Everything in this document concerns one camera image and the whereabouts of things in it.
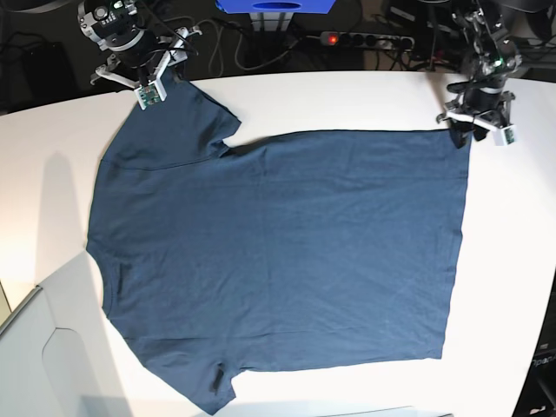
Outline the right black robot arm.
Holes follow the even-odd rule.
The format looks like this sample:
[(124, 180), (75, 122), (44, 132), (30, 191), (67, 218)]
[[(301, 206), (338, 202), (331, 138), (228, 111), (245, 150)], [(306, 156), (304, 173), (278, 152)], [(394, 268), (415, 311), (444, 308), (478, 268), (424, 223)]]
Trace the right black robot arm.
[(190, 38), (202, 33), (196, 25), (171, 28), (155, 6), (154, 1), (83, 1), (78, 6), (81, 32), (109, 53), (90, 83), (118, 83), (135, 93), (141, 109), (166, 100), (164, 73), (196, 53)]

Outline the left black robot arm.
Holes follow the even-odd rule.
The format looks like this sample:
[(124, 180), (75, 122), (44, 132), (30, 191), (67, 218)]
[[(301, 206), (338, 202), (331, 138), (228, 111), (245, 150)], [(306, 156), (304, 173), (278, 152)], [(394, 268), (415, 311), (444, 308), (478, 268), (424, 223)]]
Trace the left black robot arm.
[(454, 99), (444, 103), (438, 122), (446, 122), (456, 149), (471, 140), (492, 135), (506, 146), (517, 140), (511, 121), (513, 92), (506, 89), (508, 77), (522, 63), (521, 55), (494, 1), (460, 1), (453, 7), (453, 20), (461, 28), (467, 49), (461, 63), (465, 81), (449, 83)]

